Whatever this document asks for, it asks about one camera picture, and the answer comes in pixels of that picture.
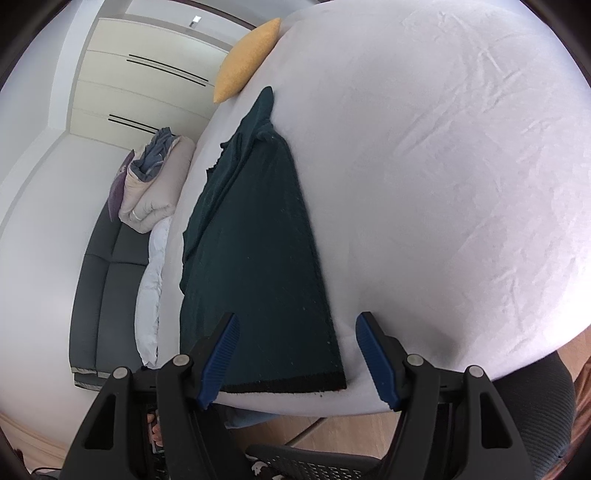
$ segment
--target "dresser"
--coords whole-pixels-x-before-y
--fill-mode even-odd
[[[153,25],[101,18],[85,52],[70,133],[140,149],[156,131],[199,139],[227,52]]]

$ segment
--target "yellow cushion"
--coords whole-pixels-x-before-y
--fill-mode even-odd
[[[261,66],[279,39],[281,18],[269,20],[242,37],[228,52],[217,74],[213,103],[239,93]]]

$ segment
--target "mattress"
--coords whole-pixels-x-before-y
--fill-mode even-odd
[[[591,90],[518,2],[337,0],[296,12],[203,133],[170,228],[158,364],[206,169],[267,85],[293,153],[348,387],[227,394],[273,413],[387,411],[355,339],[374,312],[435,366],[502,377],[591,323]]]

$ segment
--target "gray cloth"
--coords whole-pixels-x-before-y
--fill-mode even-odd
[[[158,175],[175,138],[176,135],[173,135],[169,127],[161,128],[156,132],[144,148],[142,156],[131,163],[131,171],[139,180],[150,181]]]

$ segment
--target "wooden floor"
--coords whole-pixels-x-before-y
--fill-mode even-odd
[[[254,443],[283,445],[316,420],[308,417],[279,417],[232,432],[242,449]],[[382,458],[390,446],[397,421],[398,414],[393,412],[331,417],[298,443],[297,447],[318,452],[354,453]]]

